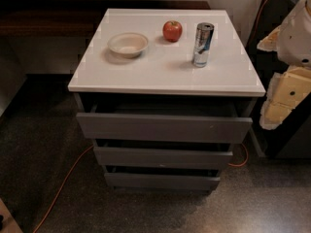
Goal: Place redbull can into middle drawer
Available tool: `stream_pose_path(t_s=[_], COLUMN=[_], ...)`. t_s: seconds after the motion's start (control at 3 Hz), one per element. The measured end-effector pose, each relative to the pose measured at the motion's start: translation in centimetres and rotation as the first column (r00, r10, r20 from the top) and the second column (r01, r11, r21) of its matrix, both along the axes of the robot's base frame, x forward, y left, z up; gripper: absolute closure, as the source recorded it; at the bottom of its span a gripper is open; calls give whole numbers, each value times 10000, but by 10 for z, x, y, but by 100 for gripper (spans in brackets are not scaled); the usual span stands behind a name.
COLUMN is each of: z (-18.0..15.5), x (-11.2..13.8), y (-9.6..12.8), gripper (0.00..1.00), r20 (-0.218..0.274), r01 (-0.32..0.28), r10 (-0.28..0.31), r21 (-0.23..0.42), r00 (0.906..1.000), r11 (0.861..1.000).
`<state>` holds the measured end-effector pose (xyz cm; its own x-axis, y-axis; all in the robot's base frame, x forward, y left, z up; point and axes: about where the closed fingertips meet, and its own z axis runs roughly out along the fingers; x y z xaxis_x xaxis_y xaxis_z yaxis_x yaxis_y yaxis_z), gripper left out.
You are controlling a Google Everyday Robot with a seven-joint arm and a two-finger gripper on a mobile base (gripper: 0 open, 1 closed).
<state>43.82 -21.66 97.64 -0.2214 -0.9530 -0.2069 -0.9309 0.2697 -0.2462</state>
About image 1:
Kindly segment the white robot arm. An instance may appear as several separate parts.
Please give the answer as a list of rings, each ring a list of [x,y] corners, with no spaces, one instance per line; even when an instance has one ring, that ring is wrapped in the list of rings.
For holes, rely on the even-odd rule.
[[[260,110],[259,125],[274,130],[311,92],[311,0],[299,0],[282,23],[259,41],[288,65],[274,73]]]

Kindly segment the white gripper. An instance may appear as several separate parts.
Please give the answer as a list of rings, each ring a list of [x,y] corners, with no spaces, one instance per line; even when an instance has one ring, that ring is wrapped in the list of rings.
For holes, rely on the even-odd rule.
[[[311,93],[310,4],[311,0],[299,0],[280,27],[257,44],[258,50],[277,50],[278,58],[292,65],[283,74],[275,73],[270,80],[259,119],[265,130],[276,129]]]

